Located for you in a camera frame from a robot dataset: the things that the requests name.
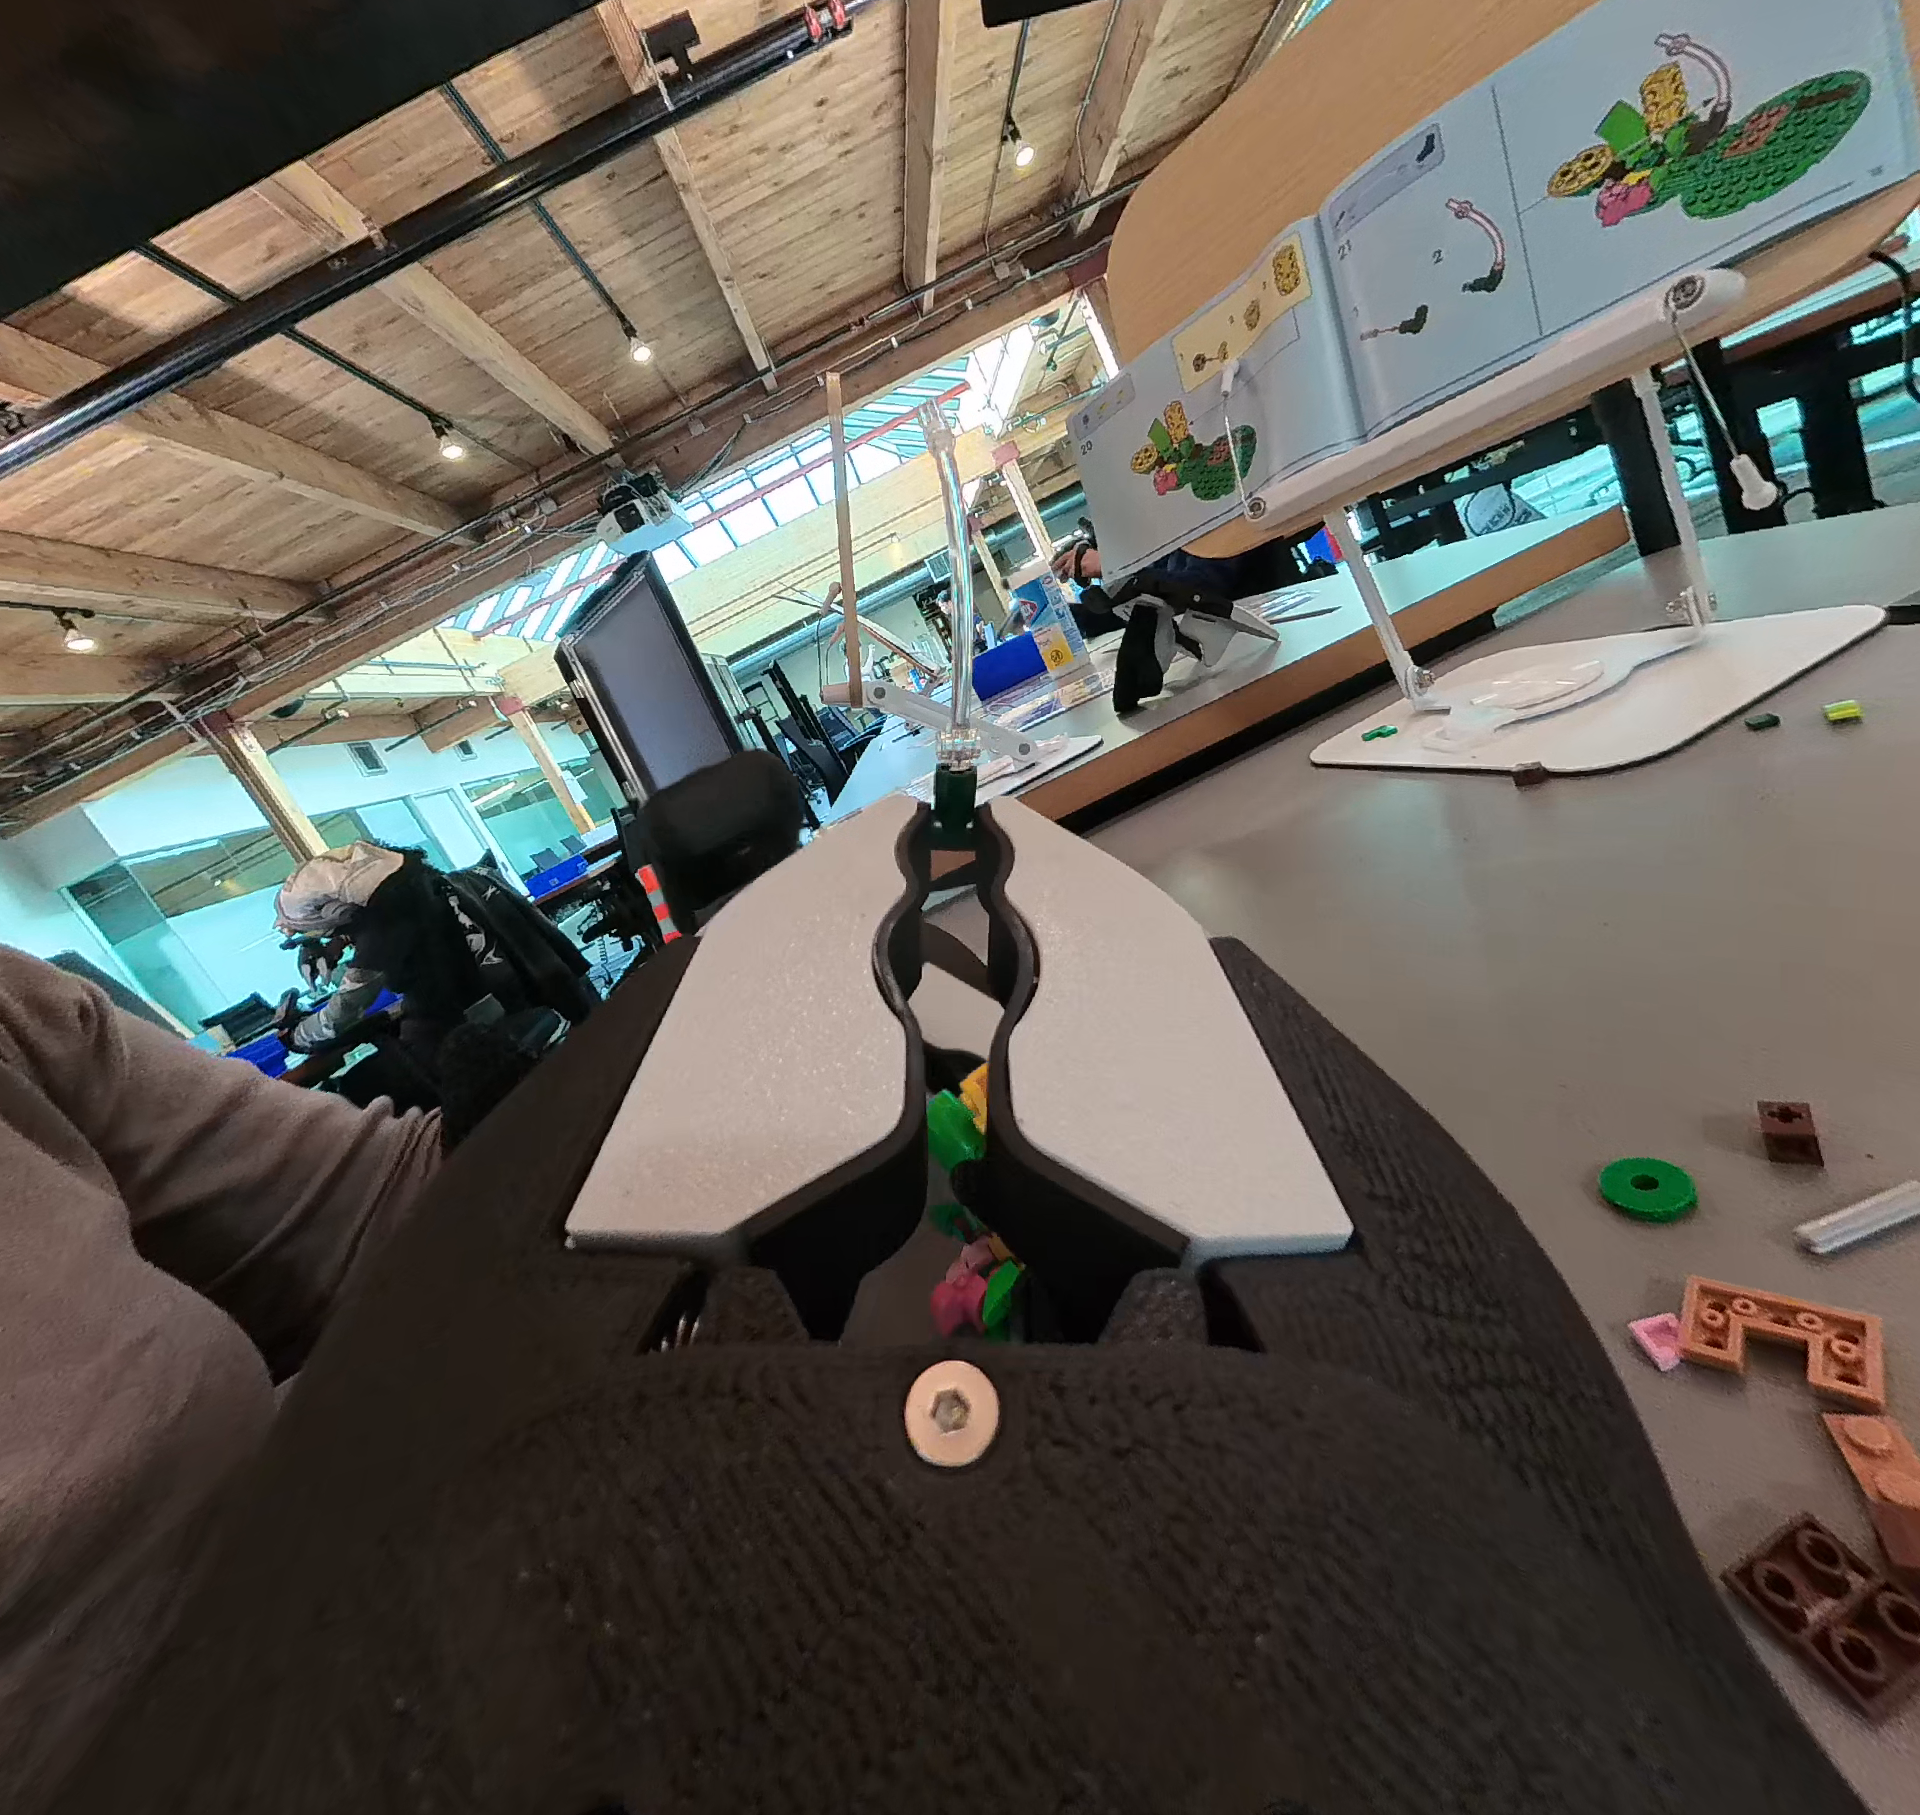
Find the instruction booklet on white stand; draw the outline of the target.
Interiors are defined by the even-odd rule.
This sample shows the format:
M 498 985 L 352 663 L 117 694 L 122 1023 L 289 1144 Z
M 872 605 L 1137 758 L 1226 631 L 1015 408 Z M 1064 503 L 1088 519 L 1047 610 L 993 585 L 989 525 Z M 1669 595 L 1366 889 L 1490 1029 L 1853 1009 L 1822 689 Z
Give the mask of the instruction booklet on white stand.
M 1716 616 L 1647 373 L 1915 205 L 1913 70 L 1915 0 L 1337 0 L 1120 218 L 1128 368 L 1073 420 L 1108 568 L 1322 524 L 1399 684 L 1324 770 L 1622 772 L 1853 650 L 1884 607 Z M 1620 381 L 1667 622 L 1417 670 L 1352 508 Z

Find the person's grey sweater torso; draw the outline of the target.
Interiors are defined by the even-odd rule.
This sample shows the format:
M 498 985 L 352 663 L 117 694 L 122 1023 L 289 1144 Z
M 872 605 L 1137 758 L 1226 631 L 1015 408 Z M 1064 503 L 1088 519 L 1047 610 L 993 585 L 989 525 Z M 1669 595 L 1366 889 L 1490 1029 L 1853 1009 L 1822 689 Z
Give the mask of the person's grey sweater torso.
M 3 1307 L 3 1812 L 49 1808 L 153 1658 L 274 1414 L 251 1341 L 174 1282 Z

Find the open instruction booklet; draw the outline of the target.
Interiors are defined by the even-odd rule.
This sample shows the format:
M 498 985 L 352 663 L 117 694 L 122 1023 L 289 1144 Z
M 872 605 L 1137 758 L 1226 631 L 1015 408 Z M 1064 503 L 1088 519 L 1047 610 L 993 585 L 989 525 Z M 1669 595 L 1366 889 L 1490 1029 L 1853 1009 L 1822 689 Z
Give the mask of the open instruction booklet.
M 1120 219 L 1107 576 L 1912 178 L 1903 0 L 1334 0 Z

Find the person's left forearm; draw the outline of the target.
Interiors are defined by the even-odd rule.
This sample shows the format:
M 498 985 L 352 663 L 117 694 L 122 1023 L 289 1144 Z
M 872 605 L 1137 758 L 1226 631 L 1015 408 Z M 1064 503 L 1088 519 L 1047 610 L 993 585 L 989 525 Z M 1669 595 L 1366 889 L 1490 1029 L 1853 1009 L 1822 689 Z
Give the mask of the person's left forearm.
M 442 1114 L 205 1057 L 103 987 L 3 950 L 3 1257 L 51 1281 L 140 1259 L 223 1312 L 270 1379 L 443 1163 Z

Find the tan notched toy plate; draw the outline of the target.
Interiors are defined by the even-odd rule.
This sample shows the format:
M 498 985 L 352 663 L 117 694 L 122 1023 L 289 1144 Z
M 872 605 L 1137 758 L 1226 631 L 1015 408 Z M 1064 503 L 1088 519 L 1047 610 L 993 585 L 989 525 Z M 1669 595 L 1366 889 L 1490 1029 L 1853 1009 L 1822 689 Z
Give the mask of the tan notched toy plate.
M 1755 1344 L 1796 1351 L 1810 1393 L 1836 1407 L 1886 1410 L 1878 1315 L 1690 1275 L 1678 1319 L 1682 1359 L 1739 1376 Z

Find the brown toy plate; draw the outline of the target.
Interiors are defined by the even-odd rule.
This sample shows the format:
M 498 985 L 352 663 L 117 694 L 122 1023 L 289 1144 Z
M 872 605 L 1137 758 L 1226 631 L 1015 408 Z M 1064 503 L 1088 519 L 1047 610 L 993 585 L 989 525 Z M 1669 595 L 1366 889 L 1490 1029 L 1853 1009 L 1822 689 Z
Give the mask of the brown toy plate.
M 1815 1517 L 1793 1517 L 1718 1584 L 1862 1719 L 1884 1724 L 1915 1697 L 1915 1596 Z

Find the neighbouring wooden-edged desk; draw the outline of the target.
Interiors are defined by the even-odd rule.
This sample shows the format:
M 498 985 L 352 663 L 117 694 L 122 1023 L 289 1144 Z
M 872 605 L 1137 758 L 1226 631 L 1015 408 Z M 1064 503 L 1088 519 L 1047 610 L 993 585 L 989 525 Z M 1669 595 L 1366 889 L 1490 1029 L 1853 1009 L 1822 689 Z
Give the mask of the neighbouring wooden-edged desk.
M 1626 546 L 1619 506 L 1583 508 L 1510 531 L 1383 560 L 1372 580 L 1410 650 L 1479 623 L 1505 603 Z M 1236 633 L 1214 667 L 1180 660 L 1168 693 L 1118 717 L 1111 694 L 1032 727 L 1038 740 L 1100 737 L 1100 748 L 1053 765 L 1027 790 L 1052 819 L 1088 814 L 1212 747 L 1276 723 L 1386 667 L 1349 576 L 1314 580 L 1273 643 Z

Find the black monitor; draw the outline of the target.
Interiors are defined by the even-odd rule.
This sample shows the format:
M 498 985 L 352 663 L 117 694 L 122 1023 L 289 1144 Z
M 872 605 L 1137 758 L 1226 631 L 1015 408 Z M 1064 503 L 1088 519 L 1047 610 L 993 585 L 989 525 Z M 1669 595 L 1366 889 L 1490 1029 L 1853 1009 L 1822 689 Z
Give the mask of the black monitor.
M 582 605 L 557 663 L 632 806 L 740 754 L 653 554 L 626 556 Z

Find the grey toy bar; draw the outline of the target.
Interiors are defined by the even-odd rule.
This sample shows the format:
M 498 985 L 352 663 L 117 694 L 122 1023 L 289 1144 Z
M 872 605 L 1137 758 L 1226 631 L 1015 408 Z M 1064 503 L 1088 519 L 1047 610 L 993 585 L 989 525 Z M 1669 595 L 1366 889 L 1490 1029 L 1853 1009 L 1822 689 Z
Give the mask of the grey toy bar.
M 1834 1259 L 1841 1253 L 1913 1228 L 1918 1215 L 1920 1181 L 1907 1179 L 1795 1226 L 1793 1241 L 1815 1259 Z

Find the toy brick plant model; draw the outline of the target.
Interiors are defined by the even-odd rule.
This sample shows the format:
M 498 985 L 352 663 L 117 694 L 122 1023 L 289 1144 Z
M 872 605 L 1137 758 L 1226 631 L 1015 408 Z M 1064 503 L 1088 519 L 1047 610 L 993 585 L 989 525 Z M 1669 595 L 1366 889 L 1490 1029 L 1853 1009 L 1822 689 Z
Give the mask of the toy brick plant model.
M 949 1201 L 929 1204 L 927 1220 L 955 1245 L 929 1292 L 933 1329 L 941 1337 L 979 1334 L 997 1344 L 1016 1342 L 1027 1332 L 1027 1268 L 960 1197 L 961 1176 L 985 1163 L 989 1069 L 980 1064 L 954 1091 L 933 1094 L 924 1121 L 931 1160 L 951 1189 Z

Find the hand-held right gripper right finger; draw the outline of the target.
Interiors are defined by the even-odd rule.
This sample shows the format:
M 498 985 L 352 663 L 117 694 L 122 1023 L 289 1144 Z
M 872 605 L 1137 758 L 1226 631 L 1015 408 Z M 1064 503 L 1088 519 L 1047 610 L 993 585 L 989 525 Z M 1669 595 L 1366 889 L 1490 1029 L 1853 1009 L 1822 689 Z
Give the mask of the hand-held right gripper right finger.
M 1342 1251 L 1349 1211 L 1203 925 L 1021 801 L 980 822 L 1013 944 L 992 1097 L 1013 1147 L 1180 1264 Z

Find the clear curved toy tube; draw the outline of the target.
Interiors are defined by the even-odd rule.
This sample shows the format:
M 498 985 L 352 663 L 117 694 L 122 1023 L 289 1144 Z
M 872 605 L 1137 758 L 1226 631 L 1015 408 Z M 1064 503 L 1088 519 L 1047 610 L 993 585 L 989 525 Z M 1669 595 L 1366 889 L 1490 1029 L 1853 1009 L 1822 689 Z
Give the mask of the clear curved toy tube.
M 954 435 L 948 427 L 942 407 L 937 402 L 923 402 L 918 407 L 918 420 L 923 427 L 924 449 L 929 458 L 933 458 L 948 531 L 949 704 L 948 723 L 939 732 L 937 762 L 941 772 L 972 776 L 980 760 L 980 742 L 972 723 L 974 616 L 965 508 L 961 503 Z

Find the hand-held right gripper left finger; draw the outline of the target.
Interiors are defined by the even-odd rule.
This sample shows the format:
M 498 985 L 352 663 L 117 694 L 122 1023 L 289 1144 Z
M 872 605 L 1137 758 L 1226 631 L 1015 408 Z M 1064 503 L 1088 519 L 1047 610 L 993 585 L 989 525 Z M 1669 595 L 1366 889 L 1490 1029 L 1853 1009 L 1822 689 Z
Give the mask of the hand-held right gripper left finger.
M 583 1186 L 576 1251 L 747 1257 L 850 1209 L 879 1257 L 924 1209 L 924 1050 L 908 1007 L 924 808 L 889 795 L 755 878 L 693 941 Z

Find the white blue carton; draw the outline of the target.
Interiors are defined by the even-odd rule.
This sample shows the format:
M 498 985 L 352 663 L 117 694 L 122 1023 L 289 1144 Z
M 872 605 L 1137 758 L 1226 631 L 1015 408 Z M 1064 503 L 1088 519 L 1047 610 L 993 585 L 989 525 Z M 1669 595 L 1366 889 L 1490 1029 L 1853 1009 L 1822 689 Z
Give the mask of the white blue carton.
M 1073 612 L 1073 601 L 1050 569 L 1027 572 L 1010 580 L 1010 610 L 1022 622 L 1022 633 L 1040 650 L 1046 675 L 1078 673 L 1090 660 L 1086 635 Z

